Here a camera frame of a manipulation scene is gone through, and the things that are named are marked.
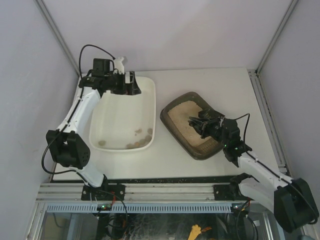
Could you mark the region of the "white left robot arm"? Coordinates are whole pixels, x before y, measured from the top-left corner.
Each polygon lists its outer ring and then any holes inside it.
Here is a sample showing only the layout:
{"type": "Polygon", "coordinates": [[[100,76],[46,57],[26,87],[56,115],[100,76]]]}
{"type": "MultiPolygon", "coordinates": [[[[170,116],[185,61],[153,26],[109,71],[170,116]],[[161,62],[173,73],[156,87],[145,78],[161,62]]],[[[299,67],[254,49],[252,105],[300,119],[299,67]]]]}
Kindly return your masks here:
{"type": "Polygon", "coordinates": [[[95,58],[93,67],[81,76],[75,100],[56,130],[46,133],[47,148],[53,161],[75,172],[87,186],[101,187],[107,177],[90,160],[91,151],[82,135],[94,108],[106,92],[115,95],[141,94],[134,71],[125,71],[124,57],[95,58]]]}

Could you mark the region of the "grey clump bin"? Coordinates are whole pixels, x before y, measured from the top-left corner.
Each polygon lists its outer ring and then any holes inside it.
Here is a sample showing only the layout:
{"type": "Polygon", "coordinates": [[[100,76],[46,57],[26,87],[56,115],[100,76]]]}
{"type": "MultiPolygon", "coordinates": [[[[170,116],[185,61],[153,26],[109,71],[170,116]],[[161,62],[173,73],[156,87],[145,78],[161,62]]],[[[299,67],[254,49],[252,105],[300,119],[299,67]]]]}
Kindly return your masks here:
{"type": "Polygon", "coordinates": [[[100,140],[100,141],[98,142],[98,144],[99,144],[100,146],[104,146],[104,145],[106,144],[106,141],[105,141],[105,140],[100,140]]]}

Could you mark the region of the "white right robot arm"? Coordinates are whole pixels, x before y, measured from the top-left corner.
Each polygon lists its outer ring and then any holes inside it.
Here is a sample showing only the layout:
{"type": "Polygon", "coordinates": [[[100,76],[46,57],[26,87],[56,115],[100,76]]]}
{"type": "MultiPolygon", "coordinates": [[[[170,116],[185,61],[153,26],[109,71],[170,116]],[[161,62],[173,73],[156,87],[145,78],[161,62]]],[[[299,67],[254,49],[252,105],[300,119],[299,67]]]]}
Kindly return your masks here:
{"type": "Polygon", "coordinates": [[[291,233],[318,222],[320,213],[308,183],[302,178],[291,178],[259,160],[240,136],[235,119],[210,118],[201,130],[203,137],[210,136],[220,142],[225,158],[249,176],[238,184],[240,193],[270,210],[283,230],[291,233]]]}

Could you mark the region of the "black litter scoop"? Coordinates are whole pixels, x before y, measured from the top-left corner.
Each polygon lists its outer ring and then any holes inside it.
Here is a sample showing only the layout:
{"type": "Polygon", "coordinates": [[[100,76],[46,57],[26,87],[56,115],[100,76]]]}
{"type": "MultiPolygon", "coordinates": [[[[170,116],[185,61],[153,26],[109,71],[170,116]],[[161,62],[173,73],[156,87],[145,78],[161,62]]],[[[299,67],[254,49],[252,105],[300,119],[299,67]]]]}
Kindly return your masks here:
{"type": "Polygon", "coordinates": [[[225,118],[225,116],[213,109],[204,109],[198,112],[198,117],[190,116],[188,120],[189,126],[193,127],[201,139],[205,139],[205,127],[208,119],[225,118]]]}

